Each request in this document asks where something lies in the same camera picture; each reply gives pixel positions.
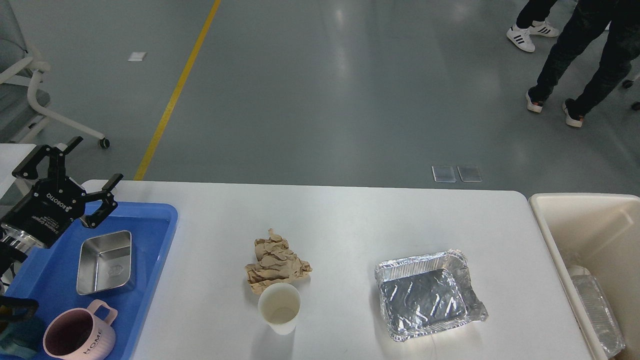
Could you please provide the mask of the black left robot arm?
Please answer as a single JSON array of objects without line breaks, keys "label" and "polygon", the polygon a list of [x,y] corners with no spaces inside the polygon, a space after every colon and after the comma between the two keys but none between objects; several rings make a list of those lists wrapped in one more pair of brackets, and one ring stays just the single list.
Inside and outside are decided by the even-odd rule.
[{"label": "black left robot arm", "polygon": [[34,299],[7,296],[16,264],[23,264],[35,248],[52,248],[74,221],[94,229],[118,207],[114,189],[123,179],[121,173],[93,193],[67,175],[66,157],[81,141],[76,136],[66,144],[37,146],[12,172],[13,177],[34,184],[1,217],[2,325],[27,321],[39,307]]}]

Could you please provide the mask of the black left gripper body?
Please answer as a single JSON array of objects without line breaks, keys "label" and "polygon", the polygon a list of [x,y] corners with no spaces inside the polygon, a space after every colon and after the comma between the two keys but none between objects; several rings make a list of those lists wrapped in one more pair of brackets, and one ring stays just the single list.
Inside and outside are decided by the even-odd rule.
[{"label": "black left gripper body", "polygon": [[49,249],[85,211],[82,197],[87,191],[66,178],[61,187],[53,180],[39,180],[29,193],[1,219],[4,234],[14,248]]}]

